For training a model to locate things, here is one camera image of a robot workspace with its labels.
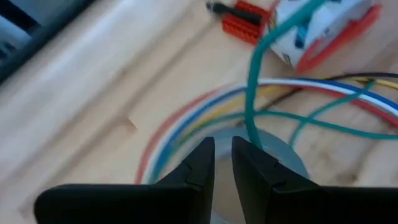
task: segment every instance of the wire bundle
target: wire bundle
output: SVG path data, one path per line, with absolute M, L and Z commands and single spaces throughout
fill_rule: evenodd
M 234 119 L 239 120 L 242 117 L 244 117 L 251 142 L 260 148 L 262 148 L 262 144 L 254 123 L 255 116 L 280 116 L 299 120 L 300 124 L 294 131 L 292 138 L 289 141 L 291 146 L 294 145 L 300 130 L 305 126 L 306 123 L 312 123 L 318 126 L 336 129 L 342 132 L 357 136 L 364 136 L 367 138 L 398 139 L 397 135 L 369 133 L 314 119 L 317 115 L 325 110 L 350 101 L 366 110 L 369 110 L 372 113 L 375 113 L 394 126 L 398 127 L 398 105 L 391 100 L 368 91 L 368 89 L 370 89 L 374 83 L 398 89 L 398 84 L 389 82 L 387 80 L 373 80 L 374 77 L 398 78 L 398 75 L 396 74 L 348 74 L 339 77 L 332 77 L 327 80 L 317 80 L 310 78 L 258 80 L 261 59 L 265 49 L 267 49 L 270 44 L 273 43 L 276 38 L 278 38 L 278 36 L 283 35 L 290 28 L 304 21 L 305 18 L 310 16 L 313 11 L 321 6 L 325 1 L 326 0 L 309 1 L 301 8 L 301 10 L 284 22 L 280 27 L 276 27 L 274 30 L 269 32 L 269 34 L 259 42 L 252 55 L 247 86 L 223 86 L 219 89 L 209 91 L 208 93 L 205 93 L 189 102 L 172 114 L 169 119 L 167 119 L 154 133 L 147 147 L 145 148 L 141 157 L 139 169 L 137 171 L 136 183 L 155 182 L 170 156 L 196 133 L 214 124 L 231 121 Z M 360 89 L 355 86 L 334 81 L 344 78 L 352 78 L 360 82 L 367 82 L 368 84 L 364 89 Z M 254 99 L 256 97 L 256 93 L 265 94 L 269 91 L 272 91 L 275 88 L 275 85 L 292 86 L 296 87 L 296 89 L 284 96 L 277 98 L 262 110 L 256 111 L 254 109 Z M 281 102 L 282 100 L 296 94 L 301 89 L 316 90 L 331 94 L 333 96 L 345 97 L 321 107 L 307 117 L 280 111 L 267 110 L 271 105 Z M 231 109 L 236 108 L 237 105 L 241 105 L 244 100 L 244 111 L 230 113 Z

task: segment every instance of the red wire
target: red wire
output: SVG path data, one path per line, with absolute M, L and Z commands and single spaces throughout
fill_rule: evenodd
M 329 95 L 333 95 L 333 96 L 345 96 L 345 94 L 343 93 L 339 93 L 336 91 L 332 91 L 332 90 L 325 90 L 319 87 L 314 87 L 314 86 L 300 86 L 300 85 L 283 85 L 283 86 L 293 86 L 293 87 L 299 87 L 299 88 L 304 88 L 304 89 L 310 89 L 310 90 L 316 90 L 322 93 L 327 93 Z M 137 170 L 137 174 L 136 174 L 136 179 L 134 180 L 135 183 L 140 184 L 142 181 L 142 177 L 144 175 L 144 171 L 148 165 L 149 162 L 149 158 L 150 155 L 152 154 L 152 152 L 155 149 L 155 146 L 157 145 L 158 141 L 160 140 L 160 138 L 164 135 L 164 133 L 171 127 L 171 125 L 173 125 L 173 123 L 179 119 L 179 117 L 181 117 L 182 115 L 184 115 L 188 110 L 190 110 L 191 108 L 193 108 L 194 106 L 196 106 L 197 104 L 199 104 L 201 101 L 209 98 L 212 94 L 216 93 L 217 91 L 219 91 L 219 89 L 216 90 L 212 90 L 209 91 L 205 94 L 200 95 L 198 98 L 195 98 L 194 100 L 192 100 L 191 102 L 187 103 L 186 105 L 184 105 L 183 107 L 181 107 L 178 111 L 176 111 L 175 113 L 171 114 L 157 129 L 157 131 L 151 136 L 151 138 L 149 139 L 149 142 L 146 146 L 146 148 L 144 149 L 144 152 L 141 155 L 141 159 L 140 159 L 140 164 Z M 390 122 L 391 124 L 393 124 L 394 126 L 398 127 L 398 120 L 394 119 L 391 115 L 389 115 L 388 113 L 380 110 L 379 108 L 368 104 L 365 101 L 362 100 L 358 100 L 358 99 L 354 99 L 351 100 L 350 102 L 380 116 L 381 118 L 385 119 L 386 121 Z

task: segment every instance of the white wire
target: white wire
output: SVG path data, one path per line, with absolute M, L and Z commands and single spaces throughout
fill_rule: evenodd
M 326 84 L 326 83 L 320 83 L 320 82 L 316 82 L 315 80 L 297 80 L 297 79 L 280 79 L 280 78 L 276 78 L 276 79 L 270 79 L 270 78 L 262 78 L 258 80 L 260 85 L 298 85 L 298 86 L 312 86 L 312 87 L 317 87 L 317 88 L 322 88 L 322 89 L 326 89 L 326 90 L 331 90 L 331 91 L 335 91 L 335 92 L 339 92 L 339 93 L 344 93 L 346 95 L 350 95 L 353 93 L 356 93 L 353 90 L 349 90 L 347 88 L 343 88 L 340 86 L 335 86 L 333 84 Z M 189 111 L 187 111 L 187 113 L 185 113 L 183 116 L 181 116 L 172 127 L 169 128 L 169 130 L 164 134 L 164 136 L 162 137 L 162 139 L 159 141 L 158 145 L 156 146 L 154 152 L 152 153 L 147 168 L 145 169 L 144 175 L 142 177 L 142 183 L 148 183 L 148 181 L 150 180 L 150 176 L 152 171 L 154 170 L 155 167 L 155 163 L 157 162 L 160 153 L 164 150 L 165 145 L 167 142 L 169 142 L 170 138 L 174 135 L 175 130 L 179 129 L 179 127 L 181 127 L 182 124 L 184 124 L 194 113 L 196 113 L 196 111 L 202 109 L 203 107 L 205 107 L 209 102 L 225 95 L 228 94 L 231 91 L 237 90 L 239 88 L 242 87 L 246 87 L 246 85 L 238 85 L 235 86 L 229 90 L 221 90 L 220 92 L 217 92 L 214 96 L 209 97 L 207 100 L 205 100 L 203 103 L 200 103 L 199 105 L 191 108 Z M 398 116 L 398 110 L 391 107 L 390 105 L 375 99 L 371 96 L 368 95 L 360 95 L 358 96 L 358 98 L 365 100 L 367 102 L 370 102 L 374 105 L 379 106 L 380 108 L 385 109 L 386 111 Z

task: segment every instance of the wooden table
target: wooden table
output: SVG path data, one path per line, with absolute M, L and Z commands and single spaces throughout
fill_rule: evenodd
M 381 2 L 371 30 L 304 75 L 398 72 L 398 2 Z M 221 30 L 205 0 L 99 0 L 1 88 L 0 222 L 34 222 L 35 197 L 53 185 L 132 183 L 158 125 L 200 93 L 245 81 L 252 48 Z M 294 75 L 265 53 L 262 77 Z M 374 91 L 397 99 L 395 90 Z M 305 91 L 278 109 L 308 114 L 330 100 Z M 395 131 L 351 105 L 320 119 Z M 280 118 L 257 123 L 284 140 L 297 125 Z M 295 150 L 320 184 L 396 186 L 396 144 L 308 125 Z

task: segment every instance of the teal wire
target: teal wire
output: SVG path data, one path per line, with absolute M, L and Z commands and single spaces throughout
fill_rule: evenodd
M 366 91 L 368 91 L 374 84 L 374 80 L 371 80 L 361 91 L 357 92 L 357 93 L 353 93 L 350 95 L 347 95 L 345 97 L 342 97 L 340 99 L 337 99 L 335 101 L 332 101 L 331 103 L 328 103 L 326 105 L 321 106 L 320 108 L 316 109 L 314 112 L 310 113 L 310 115 L 307 116 L 307 119 L 313 119 L 316 116 L 320 115 L 321 113 L 325 112 L 326 110 L 332 109 L 338 105 L 341 105 L 343 103 L 347 103 L 355 98 L 358 98 L 359 96 L 361 96 L 363 93 L 365 93 Z M 308 123 L 308 120 L 302 120 L 300 122 L 300 124 L 298 124 L 297 128 L 294 130 L 292 136 L 290 137 L 289 140 L 289 145 L 294 148 L 294 145 L 296 143 L 296 140 L 300 134 L 300 131 L 304 128 L 304 126 Z
M 281 35 L 285 34 L 294 26 L 307 20 L 312 13 L 328 0 L 311 0 L 302 6 L 295 14 L 288 18 L 284 23 L 272 29 L 263 39 L 261 39 L 253 51 L 250 63 L 248 87 L 246 89 L 246 101 L 244 107 L 244 120 L 248 131 L 249 140 L 257 147 L 262 149 L 260 137 L 254 123 L 254 99 L 256 97 L 257 79 L 260 72 L 262 55 L 266 49 Z
M 384 139 L 384 140 L 397 140 L 398 139 L 398 135 L 370 133 L 370 132 L 361 131 L 361 130 L 357 130 L 357 129 L 347 128 L 347 127 L 340 126 L 337 124 L 331 124 L 331 123 L 327 123 L 324 121 L 319 121 L 316 119 L 312 119 L 312 118 L 308 118 L 308 117 L 304 117 L 304 116 L 300 116 L 300 115 L 296 115 L 296 114 L 292 114 L 292 113 L 271 111 L 271 110 L 261 110 L 261 111 L 256 111 L 255 115 L 256 116 L 278 116 L 278 117 L 296 119 L 301 122 L 304 121 L 306 123 L 315 124 L 317 126 L 321 126 L 324 128 L 334 129 L 337 131 L 341 131 L 343 133 L 350 133 L 350 134 L 353 134 L 356 136 L 361 136 L 361 137 L 366 137 L 366 138 Z M 181 138 L 181 140 L 176 141 L 175 144 L 173 144 L 172 149 L 177 150 L 178 148 L 180 148 L 180 146 L 184 145 L 191 137 L 193 137 L 196 133 L 203 130 L 204 128 L 207 128 L 214 124 L 218 124 L 220 122 L 225 122 L 225 121 L 230 121 L 232 119 L 242 118 L 243 116 L 244 116 L 244 113 L 233 113 L 233 114 L 220 116 L 215 119 L 211 119 L 211 120 L 203 123 L 202 125 L 199 125 L 194 130 L 190 131 L 186 136 Z

